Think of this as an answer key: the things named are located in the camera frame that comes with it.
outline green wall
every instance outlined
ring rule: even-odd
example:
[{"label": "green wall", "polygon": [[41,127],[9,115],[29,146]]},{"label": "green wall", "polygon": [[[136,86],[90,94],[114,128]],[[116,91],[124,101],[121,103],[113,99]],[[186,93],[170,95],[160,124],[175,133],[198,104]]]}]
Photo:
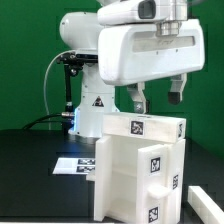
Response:
[{"label": "green wall", "polygon": [[[21,128],[45,115],[45,71],[58,53],[68,49],[59,36],[60,20],[67,12],[94,12],[98,8],[95,0],[1,1],[0,129]],[[146,83],[145,92],[152,114],[187,118],[187,135],[224,158],[223,8],[224,1],[207,0],[191,9],[204,30],[206,64],[202,71],[188,75],[184,101],[178,106],[168,104],[169,79]],[[81,77],[72,80],[75,105],[80,99],[80,81]],[[53,66],[48,83],[51,113],[63,111],[62,65]],[[133,110],[125,87],[117,88],[116,103],[121,111]]]}]

